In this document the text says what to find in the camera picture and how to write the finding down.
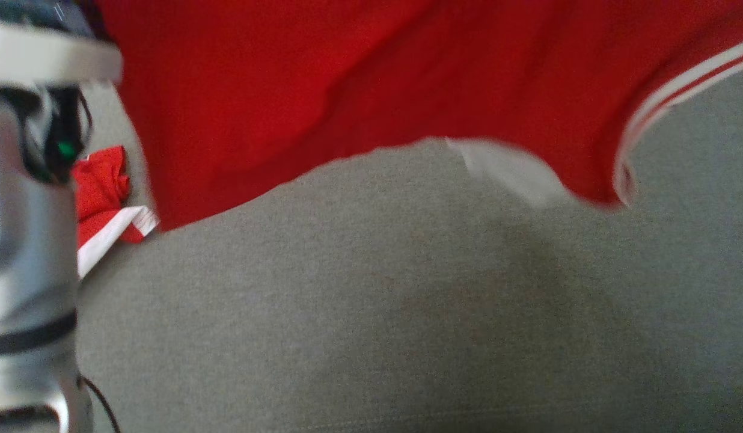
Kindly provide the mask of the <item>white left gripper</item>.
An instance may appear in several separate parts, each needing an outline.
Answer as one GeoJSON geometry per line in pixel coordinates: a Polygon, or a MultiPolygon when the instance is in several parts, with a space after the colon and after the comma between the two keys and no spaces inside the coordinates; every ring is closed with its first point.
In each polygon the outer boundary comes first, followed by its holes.
{"type": "Polygon", "coordinates": [[[55,28],[0,21],[0,96],[18,112],[19,153],[45,183],[69,181],[72,165],[93,134],[81,85],[118,82],[123,58],[111,42],[55,28]]]}

